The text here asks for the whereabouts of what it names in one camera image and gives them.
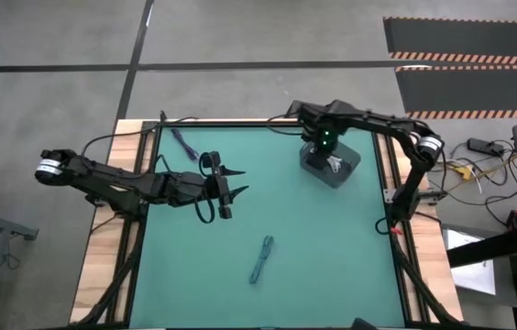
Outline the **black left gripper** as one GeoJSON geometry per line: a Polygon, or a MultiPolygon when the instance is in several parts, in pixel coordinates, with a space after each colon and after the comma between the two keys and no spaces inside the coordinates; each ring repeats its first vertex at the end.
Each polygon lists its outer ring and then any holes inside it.
{"type": "Polygon", "coordinates": [[[248,188],[248,185],[229,191],[227,176],[245,174],[242,170],[230,170],[221,164],[217,151],[204,152],[201,155],[201,174],[205,177],[206,189],[211,199],[217,199],[218,213],[223,219],[230,219],[232,211],[229,204],[239,194],[248,188]]]}

